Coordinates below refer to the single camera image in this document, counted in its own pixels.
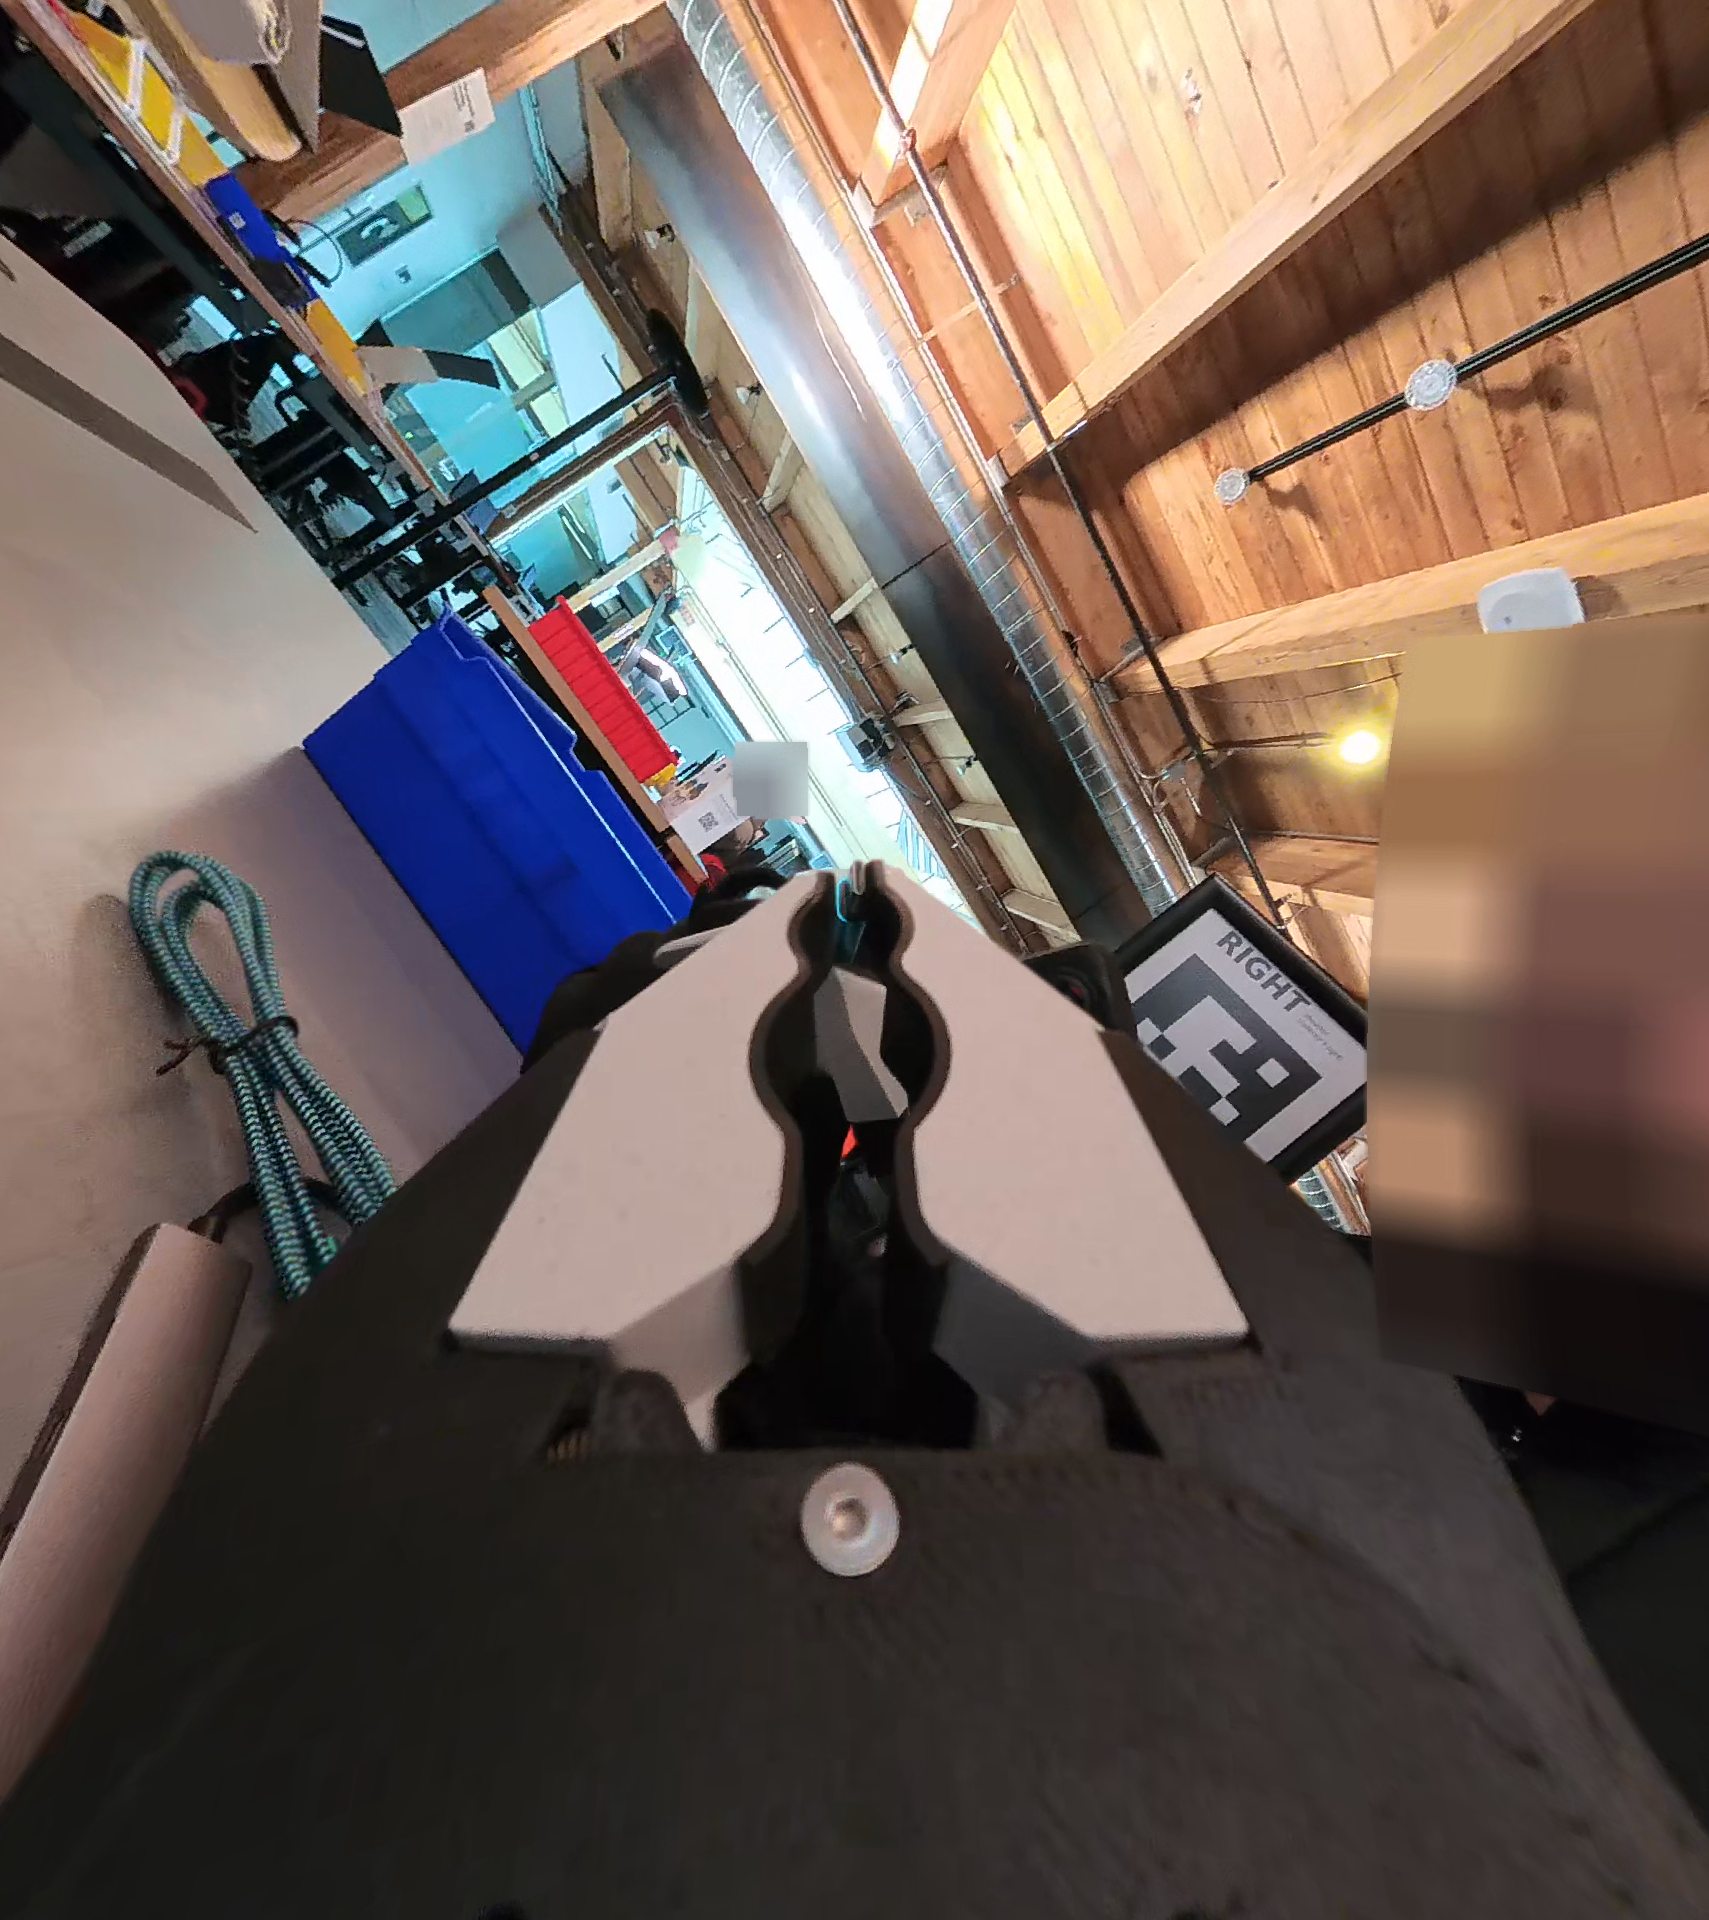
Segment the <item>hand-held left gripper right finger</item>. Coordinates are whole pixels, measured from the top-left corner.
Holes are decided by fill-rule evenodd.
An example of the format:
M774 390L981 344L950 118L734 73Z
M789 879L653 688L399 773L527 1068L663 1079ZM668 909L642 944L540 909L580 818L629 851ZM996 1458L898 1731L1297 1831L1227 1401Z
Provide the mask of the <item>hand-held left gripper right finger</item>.
M881 863L857 870L855 925L910 1097L897 1240L927 1274L933 1357L1011 1410L1045 1379L1243 1344L1247 1314L1120 1075L1133 1041Z

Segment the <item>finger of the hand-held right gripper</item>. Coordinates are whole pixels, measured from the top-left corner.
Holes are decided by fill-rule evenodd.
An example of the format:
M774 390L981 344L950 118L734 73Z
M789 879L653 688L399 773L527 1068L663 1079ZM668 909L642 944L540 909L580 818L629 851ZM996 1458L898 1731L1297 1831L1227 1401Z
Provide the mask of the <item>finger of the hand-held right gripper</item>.
M832 1082L853 1126L890 1124L910 1097L883 1056L887 987L832 967L814 996L817 1063Z

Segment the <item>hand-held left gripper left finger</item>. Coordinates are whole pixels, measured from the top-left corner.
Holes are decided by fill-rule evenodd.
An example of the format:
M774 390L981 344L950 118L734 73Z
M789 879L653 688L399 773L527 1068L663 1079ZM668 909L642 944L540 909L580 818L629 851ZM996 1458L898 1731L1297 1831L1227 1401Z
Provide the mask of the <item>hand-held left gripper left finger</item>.
M717 1442L722 1391L802 1306L794 1105L818 1071L837 889L791 880L603 1021L453 1310L453 1342L659 1377L698 1442Z

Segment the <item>tagged blue plastic bin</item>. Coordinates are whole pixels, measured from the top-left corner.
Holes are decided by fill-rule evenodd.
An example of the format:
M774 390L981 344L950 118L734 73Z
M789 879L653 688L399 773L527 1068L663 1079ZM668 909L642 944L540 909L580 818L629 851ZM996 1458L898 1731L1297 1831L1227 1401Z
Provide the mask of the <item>tagged blue plastic bin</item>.
M691 895L577 730L459 616L413 637L304 740L506 1039Z

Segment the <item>black twist tie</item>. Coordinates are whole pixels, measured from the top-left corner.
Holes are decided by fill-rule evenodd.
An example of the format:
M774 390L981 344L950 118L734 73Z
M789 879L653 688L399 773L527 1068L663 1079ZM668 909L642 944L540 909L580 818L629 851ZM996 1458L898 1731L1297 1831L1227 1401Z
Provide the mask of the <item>black twist tie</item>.
M166 1079L172 1073L185 1068L195 1056L202 1056L207 1068L211 1068L218 1079L227 1077L230 1063L242 1058L259 1044L269 1044L276 1036L287 1036L296 1043L299 1039L299 1021L290 1015L273 1017L267 1021L256 1021L240 1035L198 1035L195 1039L183 1039L168 1044L166 1058L154 1068L154 1075Z

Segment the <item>grey usb hub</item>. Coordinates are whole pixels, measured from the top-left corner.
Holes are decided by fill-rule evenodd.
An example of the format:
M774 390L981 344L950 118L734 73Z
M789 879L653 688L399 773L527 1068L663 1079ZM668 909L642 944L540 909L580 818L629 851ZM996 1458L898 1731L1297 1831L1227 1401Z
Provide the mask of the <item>grey usb hub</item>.
M267 1340L255 1184L132 1242L0 1501L0 1807L70 1714L147 1539Z

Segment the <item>black framed marker sign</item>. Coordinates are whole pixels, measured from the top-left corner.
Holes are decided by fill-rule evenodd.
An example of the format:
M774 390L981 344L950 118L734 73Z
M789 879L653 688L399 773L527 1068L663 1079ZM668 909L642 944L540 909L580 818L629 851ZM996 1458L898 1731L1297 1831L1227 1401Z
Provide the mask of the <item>black framed marker sign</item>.
M1366 1124L1363 1006L1217 877L1119 949L1134 1039L1284 1183Z

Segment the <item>wooden workshop table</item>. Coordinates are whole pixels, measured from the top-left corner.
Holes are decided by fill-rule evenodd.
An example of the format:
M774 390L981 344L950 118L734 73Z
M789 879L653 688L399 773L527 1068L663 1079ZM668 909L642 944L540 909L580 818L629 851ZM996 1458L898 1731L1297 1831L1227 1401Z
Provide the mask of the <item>wooden workshop table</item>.
M667 814L644 781L637 781L633 776L631 769L627 766L627 759L618 755L618 746L607 737L597 716L583 704L577 690L546 657L540 642L531 632L529 622L506 598L506 593L496 587L487 587L483 588L483 601L496 616L500 632L512 640L512 645L529 660L534 685L543 690L544 698L568 716L578 738L599 757L603 771L624 795L629 810L635 813L638 822L650 833L650 838L657 843L657 846L681 870L681 877L687 880L689 889L696 891L704 879L700 857L692 853L681 835L671 826Z

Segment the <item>red plastic bin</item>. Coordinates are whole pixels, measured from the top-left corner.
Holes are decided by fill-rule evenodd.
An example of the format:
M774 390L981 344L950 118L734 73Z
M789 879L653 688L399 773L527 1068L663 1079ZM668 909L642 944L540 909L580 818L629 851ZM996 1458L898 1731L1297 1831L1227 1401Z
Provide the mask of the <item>red plastic bin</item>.
M659 787L675 775L675 750L565 596L531 625L531 639L633 781Z

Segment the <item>white ceiling access point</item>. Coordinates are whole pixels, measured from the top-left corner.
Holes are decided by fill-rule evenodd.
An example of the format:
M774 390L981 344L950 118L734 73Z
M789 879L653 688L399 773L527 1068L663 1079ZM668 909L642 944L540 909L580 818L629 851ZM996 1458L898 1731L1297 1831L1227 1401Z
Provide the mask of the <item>white ceiling access point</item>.
M1562 566L1504 575L1476 595L1484 632L1552 632L1588 622L1581 588Z

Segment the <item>black stanchion pole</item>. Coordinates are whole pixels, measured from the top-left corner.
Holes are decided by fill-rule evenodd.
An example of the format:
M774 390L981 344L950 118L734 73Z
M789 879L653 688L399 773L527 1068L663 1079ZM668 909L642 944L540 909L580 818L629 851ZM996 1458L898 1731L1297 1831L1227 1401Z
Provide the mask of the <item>black stanchion pole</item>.
M353 588L387 564L417 549L468 511L492 504L511 483L534 480L536 489L559 490L565 499L585 480L622 458L617 439L644 440L663 421L708 421L712 400L704 377L687 349L675 320L657 307L644 313L644 336L653 355L650 369L614 399L572 422L567 430L532 446L522 458L484 478L471 480L432 511L417 508L380 541L365 541L332 572L332 587Z

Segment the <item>person's black jacket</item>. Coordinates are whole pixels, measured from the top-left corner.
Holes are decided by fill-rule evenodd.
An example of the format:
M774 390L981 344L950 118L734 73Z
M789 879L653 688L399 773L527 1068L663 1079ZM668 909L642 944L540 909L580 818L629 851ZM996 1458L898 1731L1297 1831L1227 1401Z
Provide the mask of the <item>person's black jacket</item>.
M1709 1436L1463 1381L1598 1660L1709 1831Z

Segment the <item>white paper notice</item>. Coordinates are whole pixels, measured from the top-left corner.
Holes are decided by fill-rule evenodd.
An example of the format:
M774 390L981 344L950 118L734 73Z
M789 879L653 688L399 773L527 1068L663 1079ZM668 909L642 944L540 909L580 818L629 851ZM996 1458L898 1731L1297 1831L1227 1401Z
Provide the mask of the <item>white paper notice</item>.
M401 145L410 166L466 143L494 124L496 110L484 69L451 80L423 99L397 109Z

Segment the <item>long spiral metal duct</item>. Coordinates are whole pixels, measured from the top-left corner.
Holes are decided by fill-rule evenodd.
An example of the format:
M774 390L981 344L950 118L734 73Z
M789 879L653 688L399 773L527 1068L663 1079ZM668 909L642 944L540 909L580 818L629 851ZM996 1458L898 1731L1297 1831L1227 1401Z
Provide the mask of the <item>long spiral metal duct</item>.
M962 564L974 596L991 614L1000 648L1026 688L1026 710L1049 734L1054 761L1071 771L1082 809L1100 821L1103 840L1127 870L1140 900L1133 925L1143 925L1192 880L1123 765L1058 612L1045 609L1032 560L991 487L982 456L967 439L958 400L927 349L910 340L913 324L887 281L879 251L843 189L829 181L826 162L814 151L813 134L799 126L797 110L771 94L760 76L763 59L743 47L728 7L673 4L671 15L707 93L888 416L916 487L943 524L947 551Z

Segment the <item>flat metal ventilation duct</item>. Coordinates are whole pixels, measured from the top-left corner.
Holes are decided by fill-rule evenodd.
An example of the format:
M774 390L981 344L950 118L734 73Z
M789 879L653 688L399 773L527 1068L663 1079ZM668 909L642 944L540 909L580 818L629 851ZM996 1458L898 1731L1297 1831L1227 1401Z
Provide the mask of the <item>flat metal ventilation duct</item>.
M1026 710L888 416L667 12L618 61L607 110L1071 925L1114 949L1155 916L1133 925L1127 870Z

